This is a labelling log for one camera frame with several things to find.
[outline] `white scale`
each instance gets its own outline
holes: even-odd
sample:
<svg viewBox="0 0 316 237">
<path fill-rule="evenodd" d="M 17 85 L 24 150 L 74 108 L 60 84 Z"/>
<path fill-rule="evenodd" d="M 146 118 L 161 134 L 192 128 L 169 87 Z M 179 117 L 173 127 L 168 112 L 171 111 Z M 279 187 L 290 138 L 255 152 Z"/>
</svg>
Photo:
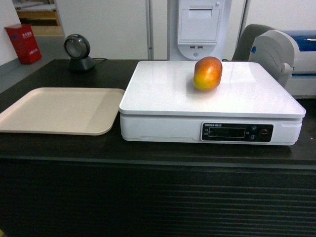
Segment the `white scale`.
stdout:
<svg viewBox="0 0 316 237">
<path fill-rule="evenodd" d="M 128 141 L 293 145 L 306 110 L 259 64 L 223 62 L 220 85 L 193 85 L 195 61 L 142 61 L 119 106 Z"/>
</svg>

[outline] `fire extinguisher box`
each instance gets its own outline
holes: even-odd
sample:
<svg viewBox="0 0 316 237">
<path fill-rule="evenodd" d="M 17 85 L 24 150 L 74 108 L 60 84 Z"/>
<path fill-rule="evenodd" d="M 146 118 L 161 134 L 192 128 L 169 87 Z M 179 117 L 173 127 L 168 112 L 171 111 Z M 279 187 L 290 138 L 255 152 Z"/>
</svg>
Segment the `fire extinguisher box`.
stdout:
<svg viewBox="0 0 316 237">
<path fill-rule="evenodd" d="M 31 64 L 41 59 L 31 25 L 17 24 L 5 27 L 21 64 Z"/>
</svg>

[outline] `dark counter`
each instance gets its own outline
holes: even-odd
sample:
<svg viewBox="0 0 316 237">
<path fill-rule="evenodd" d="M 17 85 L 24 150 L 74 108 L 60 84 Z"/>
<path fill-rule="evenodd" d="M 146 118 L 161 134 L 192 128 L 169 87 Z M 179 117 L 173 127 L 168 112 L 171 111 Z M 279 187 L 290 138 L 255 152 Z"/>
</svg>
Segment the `dark counter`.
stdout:
<svg viewBox="0 0 316 237">
<path fill-rule="evenodd" d="M 138 61 L 100 61 L 95 70 L 86 74 L 70 73 L 67 63 L 67 60 L 54 60 L 0 94 L 0 112 L 38 87 L 126 89 Z M 113 128 L 101 136 L 1 133 L 0 156 L 93 162 L 185 162 L 190 165 L 213 162 L 316 165 L 316 100 L 298 101 L 307 114 L 299 140 L 293 146 L 127 142 L 121 137 L 117 116 Z"/>
</svg>

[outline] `beige tray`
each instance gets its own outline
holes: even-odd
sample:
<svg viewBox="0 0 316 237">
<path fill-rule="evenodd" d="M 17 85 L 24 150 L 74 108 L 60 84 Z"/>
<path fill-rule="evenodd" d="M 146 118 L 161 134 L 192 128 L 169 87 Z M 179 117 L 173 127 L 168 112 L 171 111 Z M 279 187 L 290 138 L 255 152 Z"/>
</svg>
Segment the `beige tray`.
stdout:
<svg viewBox="0 0 316 237">
<path fill-rule="evenodd" d="M 112 128 L 123 95 L 122 89 L 38 88 L 0 114 L 0 132 L 101 135 Z"/>
</svg>

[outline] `printer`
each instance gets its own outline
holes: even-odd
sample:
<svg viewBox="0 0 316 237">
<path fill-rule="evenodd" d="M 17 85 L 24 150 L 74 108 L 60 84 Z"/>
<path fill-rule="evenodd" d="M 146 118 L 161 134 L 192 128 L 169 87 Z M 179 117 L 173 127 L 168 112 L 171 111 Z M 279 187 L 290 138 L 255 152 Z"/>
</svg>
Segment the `printer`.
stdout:
<svg viewBox="0 0 316 237">
<path fill-rule="evenodd" d="M 316 31 L 269 30 L 255 38 L 249 61 L 264 67 L 292 96 L 316 96 Z"/>
</svg>

